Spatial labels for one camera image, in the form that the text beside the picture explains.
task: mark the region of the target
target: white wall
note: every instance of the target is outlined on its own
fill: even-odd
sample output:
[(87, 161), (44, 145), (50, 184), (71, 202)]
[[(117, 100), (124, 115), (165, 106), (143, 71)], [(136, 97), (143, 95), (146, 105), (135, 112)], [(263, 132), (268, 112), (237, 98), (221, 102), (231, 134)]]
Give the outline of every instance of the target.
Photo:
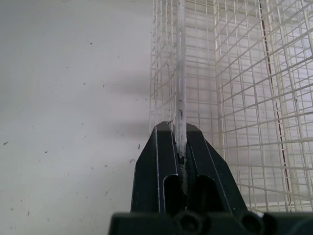
[(150, 31), (150, 0), (0, 0), (0, 235), (103, 235), (130, 209)]

